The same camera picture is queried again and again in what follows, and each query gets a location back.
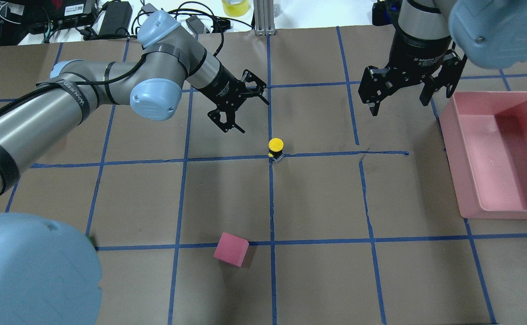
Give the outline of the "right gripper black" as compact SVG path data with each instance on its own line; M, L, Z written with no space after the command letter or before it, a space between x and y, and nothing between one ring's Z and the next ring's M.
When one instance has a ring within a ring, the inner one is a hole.
M377 116L385 98L403 87L424 83L420 102L428 106L433 94L442 87L446 88L446 98L453 96L466 63L467 55L458 56L449 36L424 40L395 34L388 63L384 68L364 69L358 94L371 115Z

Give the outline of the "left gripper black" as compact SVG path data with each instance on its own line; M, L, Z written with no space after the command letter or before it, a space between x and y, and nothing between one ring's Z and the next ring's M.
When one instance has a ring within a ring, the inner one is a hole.
M245 134L246 131L236 123L236 113L247 98L257 97L269 105L266 89L267 84L248 69L243 71L241 79L235 78L228 70L219 70L214 80L203 88L203 95L216 105L216 109L208 111L207 115L223 132L237 129Z

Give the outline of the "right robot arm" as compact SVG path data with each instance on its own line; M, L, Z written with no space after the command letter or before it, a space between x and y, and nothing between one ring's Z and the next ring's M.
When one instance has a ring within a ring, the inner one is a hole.
M442 88L451 98L468 62L502 70L527 62L527 0L378 0L375 26L395 29L388 62L367 66L358 94L377 116L396 91L418 86L422 105Z

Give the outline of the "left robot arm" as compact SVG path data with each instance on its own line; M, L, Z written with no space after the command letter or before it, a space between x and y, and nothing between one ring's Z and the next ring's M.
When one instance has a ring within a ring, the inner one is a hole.
M236 111L263 98L266 83L236 78L169 13L140 27L138 62L58 62L48 80L0 108L0 196L22 173L101 105L129 105L146 119L175 114L184 82L216 105L208 117L239 129ZM75 227L25 213L0 213L0 325L94 325L102 268L90 238Z

